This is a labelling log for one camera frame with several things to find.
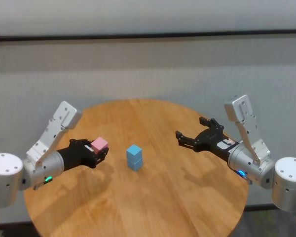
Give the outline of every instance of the wooden tabletop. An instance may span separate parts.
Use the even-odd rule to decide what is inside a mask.
[[[120,100],[83,112],[69,139],[105,138],[106,159],[95,169],[64,172],[37,191],[26,190],[30,217],[43,237],[223,237],[237,225],[247,183],[210,152],[179,147],[175,131],[195,137],[200,114],[157,100]],[[132,171],[126,149],[143,149]]]

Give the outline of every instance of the metal cylinder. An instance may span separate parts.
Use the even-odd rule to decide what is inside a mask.
[[[240,143],[235,147],[229,156],[228,165],[236,171],[243,171],[250,180],[265,189],[272,188],[274,161],[266,159],[260,166],[253,163],[251,153],[244,144]]]
[[[58,152],[50,153],[42,162],[39,168],[34,167],[34,164],[29,159],[22,160],[24,164],[24,172],[20,189],[24,190],[35,185],[41,185],[46,177],[56,177],[64,171],[64,161]]]
[[[0,208],[14,203],[22,169],[22,161],[17,156],[0,153]]]
[[[278,208],[296,212],[296,158],[285,157],[275,163],[272,200]]]

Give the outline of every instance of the gray wall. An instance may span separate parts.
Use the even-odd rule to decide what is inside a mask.
[[[0,43],[0,152],[23,156],[62,100],[168,100],[239,139],[223,102],[244,93],[273,157],[296,157],[296,36]],[[0,221],[28,218],[21,204],[13,210]]]

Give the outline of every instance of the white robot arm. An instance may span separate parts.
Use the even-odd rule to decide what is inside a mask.
[[[274,204],[288,212],[296,212],[296,158],[271,158],[271,153],[259,135],[257,117],[247,95],[235,96],[225,103],[230,121],[238,127],[242,141],[236,142],[223,134],[223,126],[214,118],[200,118],[208,129],[195,139],[176,131],[180,146],[195,152],[210,151],[225,160],[231,170],[249,182],[272,189]]]
[[[63,134],[74,128],[80,118],[81,113],[63,101],[25,158],[0,153],[0,208],[12,205],[18,190],[36,190],[66,170],[79,165],[95,168],[105,159],[109,149],[95,153],[87,139],[71,139],[67,148],[54,151]]]

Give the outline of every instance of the blue cube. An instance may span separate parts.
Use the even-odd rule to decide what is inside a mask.
[[[127,165],[129,168],[131,168],[134,171],[138,171],[142,166],[143,166],[143,159],[140,159],[139,161],[137,161],[136,163],[133,163],[132,161],[130,161],[129,159],[127,160]]]
[[[143,158],[143,151],[140,147],[132,145],[126,150],[126,156],[127,161],[136,163]]]

